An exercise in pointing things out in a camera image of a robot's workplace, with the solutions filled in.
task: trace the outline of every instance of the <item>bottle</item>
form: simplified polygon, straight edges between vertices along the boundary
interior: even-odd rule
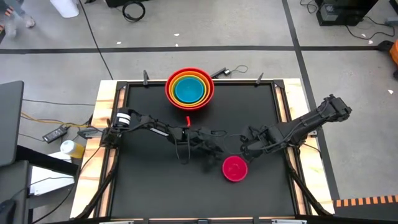
[[[84,146],[81,144],[78,144],[72,140],[66,140],[64,141],[61,146],[60,146],[61,152],[72,156],[73,158],[76,159],[81,159],[83,157],[83,153],[85,151]]]

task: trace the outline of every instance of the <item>white paper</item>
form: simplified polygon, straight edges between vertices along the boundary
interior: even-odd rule
[[[66,162],[72,162],[70,156],[62,153],[62,152],[56,152],[53,154],[49,154],[49,156],[57,158],[57,159],[62,159]],[[44,180],[46,178],[57,178],[57,177],[69,177],[69,178],[61,178],[61,179],[48,179]],[[73,176],[66,175],[66,174],[60,174],[58,172],[54,172],[48,169],[40,168],[40,167],[35,167],[33,166],[32,168],[32,178],[30,182],[33,184],[30,186],[30,193],[34,195],[41,195],[53,190],[60,189],[62,187],[66,187],[70,184],[75,183],[75,180],[73,179]]]

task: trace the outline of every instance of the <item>blue bowl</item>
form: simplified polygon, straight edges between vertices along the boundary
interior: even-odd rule
[[[196,78],[183,78],[176,84],[174,92],[181,102],[195,103],[205,94],[205,88]]]

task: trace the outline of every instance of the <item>wooden table frame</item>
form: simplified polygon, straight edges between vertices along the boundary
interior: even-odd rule
[[[240,81],[248,81],[248,79],[234,79]],[[93,120],[91,125],[97,128],[107,127],[106,120],[111,117],[114,106],[122,107],[124,101],[124,89],[120,91],[119,101],[114,102],[116,94],[116,84],[117,82],[142,82],[142,80],[103,80],[100,83],[98,96],[95,104],[95,109],[93,113]],[[158,82],[165,80],[149,80],[150,82]],[[278,80],[279,84],[275,85],[275,91],[277,95],[277,101],[279,104],[279,110],[282,121],[288,121],[291,117],[292,119],[297,118],[305,113],[308,113],[307,102],[305,100],[305,95],[301,85],[301,81],[298,78],[288,78],[283,80]],[[286,111],[287,105],[284,105],[284,101],[289,105],[289,110]],[[97,150],[100,143],[99,138],[93,138],[87,140],[86,151],[83,156],[83,164],[90,158],[93,153]],[[309,146],[318,148],[318,143],[316,138],[308,138],[306,144]],[[109,172],[114,158],[114,150],[109,152],[109,159],[106,171]],[[323,163],[320,154],[317,150],[303,145],[300,148],[300,155],[295,155],[292,149],[288,149],[290,161],[297,170],[297,166],[301,165],[301,174],[305,179],[305,183],[311,193],[315,198],[321,203],[323,208],[325,208],[330,213],[334,213],[333,202],[331,200],[329,187],[326,181],[325,171],[323,169]],[[92,196],[95,194],[99,187],[100,177],[103,169],[103,162],[106,153],[104,148],[99,149],[96,155],[89,161],[85,169],[81,172],[78,179],[76,194],[73,201],[72,211],[70,217],[73,218],[81,213],[84,207],[91,200]],[[300,156],[299,161],[301,164],[296,163],[295,156]],[[301,215],[308,214],[309,211],[305,209],[306,200],[301,193],[300,188],[296,183],[294,183],[295,197],[298,202],[298,212]],[[98,210],[99,217],[107,216],[106,209],[108,207],[109,199],[109,186],[105,190],[101,198],[101,208]],[[259,219],[270,219],[270,218],[293,218],[293,217],[259,217]],[[152,221],[161,220],[197,220],[198,218],[156,218],[149,219]],[[253,217],[234,217],[234,218],[207,218],[213,220],[229,220],[229,219],[240,219],[240,220],[250,220]],[[133,218],[128,220],[143,220],[143,218]]]

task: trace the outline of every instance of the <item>power adapter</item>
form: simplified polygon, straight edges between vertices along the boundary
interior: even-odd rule
[[[47,144],[50,144],[51,142],[57,140],[58,138],[64,136],[67,134],[69,127],[63,127],[62,125],[59,126],[59,128],[49,132],[45,136],[43,136],[43,139]]]

